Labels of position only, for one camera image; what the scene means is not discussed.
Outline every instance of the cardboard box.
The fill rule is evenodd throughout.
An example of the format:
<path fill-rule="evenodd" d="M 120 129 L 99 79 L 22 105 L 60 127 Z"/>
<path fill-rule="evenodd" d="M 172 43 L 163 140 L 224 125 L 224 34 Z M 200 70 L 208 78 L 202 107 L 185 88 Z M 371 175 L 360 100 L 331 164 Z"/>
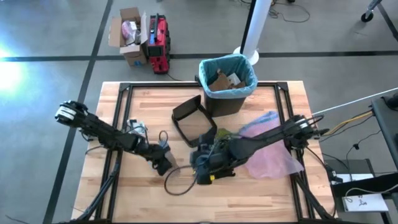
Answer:
<path fill-rule="evenodd" d="M 130 66 L 140 66 L 147 63 L 146 57 L 146 41 L 148 40 L 147 24 L 146 24 L 146 13 L 142 16 L 139 15 L 137 7 L 128 9 L 120 9 L 121 17 L 113 17 L 111 21 L 111 27 L 109 28 L 108 45 L 111 47 L 119 48 L 120 54 L 124 55 L 127 63 Z M 126 46 L 126 41 L 122 35 L 122 22 L 123 21 L 134 21 L 141 27 L 141 45 L 131 44 Z"/>

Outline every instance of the black plastic container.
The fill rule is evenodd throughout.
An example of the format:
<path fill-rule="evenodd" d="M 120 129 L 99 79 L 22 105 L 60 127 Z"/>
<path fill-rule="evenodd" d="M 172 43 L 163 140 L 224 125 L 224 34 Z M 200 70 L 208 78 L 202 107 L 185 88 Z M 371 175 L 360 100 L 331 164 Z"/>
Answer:
<path fill-rule="evenodd" d="M 214 99 L 210 98 L 205 91 L 203 91 L 203 94 L 205 96 L 205 108 L 212 117 L 226 116 L 239 112 L 246 99 L 246 97 L 237 99 Z"/>

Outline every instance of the trash can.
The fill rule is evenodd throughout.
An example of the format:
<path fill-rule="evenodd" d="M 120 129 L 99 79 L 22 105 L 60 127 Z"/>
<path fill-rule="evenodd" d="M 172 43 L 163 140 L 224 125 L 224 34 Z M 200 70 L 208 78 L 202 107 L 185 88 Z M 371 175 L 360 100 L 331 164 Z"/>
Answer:
<path fill-rule="evenodd" d="M 218 70 L 228 77 L 233 73 L 245 81 L 246 86 L 231 90 L 211 91 L 209 86 L 218 78 Z M 247 58 L 232 54 L 220 58 L 202 60 L 199 64 L 199 82 L 203 87 L 206 110 L 212 117 L 237 113 L 247 96 L 257 87 L 257 76 Z"/>

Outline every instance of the black floor line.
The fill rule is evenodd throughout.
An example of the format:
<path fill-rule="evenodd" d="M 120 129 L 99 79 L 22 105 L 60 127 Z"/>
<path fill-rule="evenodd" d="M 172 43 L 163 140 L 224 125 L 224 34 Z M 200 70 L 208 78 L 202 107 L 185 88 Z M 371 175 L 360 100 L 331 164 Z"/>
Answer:
<path fill-rule="evenodd" d="M 228 55 L 229 53 L 208 54 L 170 54 L 171 59 L 206 59 Z M 370 50 L 347 52 L 264 52 L 260 58 L 295 58 L 295 57 L 359 57 L 359 56 L 389 56 L 398 55 L 398 50 Z M 122 55 L 97 56 L 48 56 L 48 57 L 0 57 L 0 62 L 68 62 L 68 61 L 103 61 L 124 60 Z"/>
<path fill-rule="evenodd" d="M 384 20 L 386 21 L 386 23 L 388 25 L 388 28 L 390 28 L 390 30 L 392 32 L 392 35 L 394 36 L 396 41 L 398 41 L 398 31 L 397 31 L 396 27 L 394 26 L 394 24 L 392 23 L 386 10 L 384 9 L 383 5 L 380 3 L 377 5 L 377 8 L 379 8 L 381 15 L 383 16 Z"/>
<path fill-rule="evenodd" d="M 0 57 L 0 62 L 68 62 L 88 61 L 91 56 L 38 56 L 38 57 Z"/>
<path fill-rule="evenodd" d="M 113 3 L 113 0 L 108 0 L 108 2 L 106 3 L 106 7 L 104 10 L 104 14 L 102 16 L 101 24 L 99 25 L 98 33 L 97 33 L 97 36 L 96 36 L 96 39 L 94 42 L 93 51 L 91 53 L 90 61 L 88 62 L 86 73 L 83 78 L 83 82 L 81 84 L 81 88 L 80 88 L 80 92 L 79 92 L 79 96 L 78 96 L 78 101 L 81 103 L 84 102 L 85 97 L 86 97 L 88 84 L 90 82 L 91 74 L 93 73 L 93 69 L 94 69 L 95 57 L 97 56 L 98 51 L 100 49 L 102 36 L 104 34 L 106 21 L 108 20 L 109 13 L 111 11 L 112 3 Z M 75 128 L 69 129 L 67 140 L 65 141 L 65 145 L 63 148 L 62 156 L 61 156 L 60 165 L 58 167 L 57 175 L 55 176 L 55 181 L 54 181 L 53 189 L 51 191 L 50 200 L 49 200 L 49 203 L 47 205 L 47 209 L 46 209 L 46 212 L 44 215 L 43 224 L 52 223 L 54 213 L 55 213 L 55 208 L 57 206 L 58 198 L 59 198 L 60 191 L 62 188 L 63 179 L 65 177 L 65 173 L 67 170 L 67 165 L 68 165 L 70 152 L 72 150 L 73 140 L 75 138 L 75 135 L 76 135 L 76 129 Z"/>

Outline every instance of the pink plastic bag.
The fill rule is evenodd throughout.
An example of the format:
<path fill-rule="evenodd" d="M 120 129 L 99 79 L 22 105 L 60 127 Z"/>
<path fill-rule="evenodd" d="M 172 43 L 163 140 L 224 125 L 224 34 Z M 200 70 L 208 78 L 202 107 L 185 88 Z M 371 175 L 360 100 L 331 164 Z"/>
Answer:
<path fill-rule="evenodd" d="M 239 134 L 254 137 L 279 125 L 278 114 L 271 111 L 245 125 L 239 130 Z M 289 154 L 283 141 L 257 150 L 245 166 L 250 175 L 257 179 L 263 177 L 277 179 L 304 170 L 301 163 Z"/>

